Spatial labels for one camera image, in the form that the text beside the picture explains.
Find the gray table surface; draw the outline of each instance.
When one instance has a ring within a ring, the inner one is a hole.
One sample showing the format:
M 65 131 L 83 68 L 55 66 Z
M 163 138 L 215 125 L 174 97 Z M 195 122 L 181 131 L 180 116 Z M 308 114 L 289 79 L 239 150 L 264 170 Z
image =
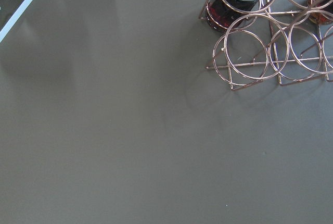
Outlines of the gray table surface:
M 204 0 L 34 0 L 0 44 L 0 223 L 333 219 L 333 84 L 231 92 Z

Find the copper wire rack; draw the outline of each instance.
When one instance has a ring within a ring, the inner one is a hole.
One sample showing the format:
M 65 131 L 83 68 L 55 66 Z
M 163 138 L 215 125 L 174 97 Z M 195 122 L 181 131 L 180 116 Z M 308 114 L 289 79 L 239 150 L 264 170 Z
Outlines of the copper wire rack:
M 329 54 L 331 44 L 328 42 L 333 35 L 333 26 L 308 23 L 311 13 L 321 13 L 333 21 L 333 14 L 323 10 L 333 0 L 325 4 L 322 2 L 327 0 L 310 0 L 306 5 L 295 0 L 286 0 L 297 9 L 282 11 L 272 10 L 276 0 L 259 0 L 258 9 L 251 12 L 237 9 L 226 0 L 222 0 L 227 7 L 243 14 L 228 28 L 210 15 L 209 1 L 206 0 L 199 19 L 207 20 L 209 17 L 224 28 L 225 32 L 216 42 L 212 59 L 207 63 L 206 69 L 215 70 L 219 77 L 230 85 L 231 90 L 244 89 L 271 78 L 276 78 L 281 86 L 318 78 L 324 78 L 327 82 L 333 81 L 330 77 L 330 74 L 333 76 L 333 55 Z M 280 17 L 288 17 L 290 22 L 283 22 Z M 254 30 L 262 28 L 263 23 L 269 30 L 266 36 L 261 36 Z M 299 34 L 311 39 L 306 44 L 302 42 L 301 50 L 297 50 L 300 43 Z M 237 36 L 240 35 L 253 38 L 252 40 L 257 41 L 260 46 L 245 61 L 240 60 L 241 57 L 237 58 L 230 50 L 232 40 L 237 41 Z M 302 72 L 293 73 L 296 68 Z

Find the white strip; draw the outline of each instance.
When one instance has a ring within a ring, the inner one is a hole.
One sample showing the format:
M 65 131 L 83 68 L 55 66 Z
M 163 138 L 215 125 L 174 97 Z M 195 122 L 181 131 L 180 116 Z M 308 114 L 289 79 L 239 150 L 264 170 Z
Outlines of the white strip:
M 31 2 L 32 0 L 24 0 L 22 4 L 18 7 L 18 9 L 14 12 L 14 14 L 0 31 L 0 42 L 5 38 L 11 27 L 13 27 L 13 25 L 17 22 L 17 20 L 20 18 L 20 16 L 23 14 L 23 12 L 26 10 L 26 8 Z

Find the gray tabletop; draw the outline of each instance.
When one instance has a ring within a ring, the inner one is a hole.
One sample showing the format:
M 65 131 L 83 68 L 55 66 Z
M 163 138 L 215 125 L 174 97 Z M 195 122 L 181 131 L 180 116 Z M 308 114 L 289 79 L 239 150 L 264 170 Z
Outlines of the gray tabletop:
M 230 91 L 203 3 L 33 1 L 0 44 L 0 223 L 331 223 L 333 84 Z

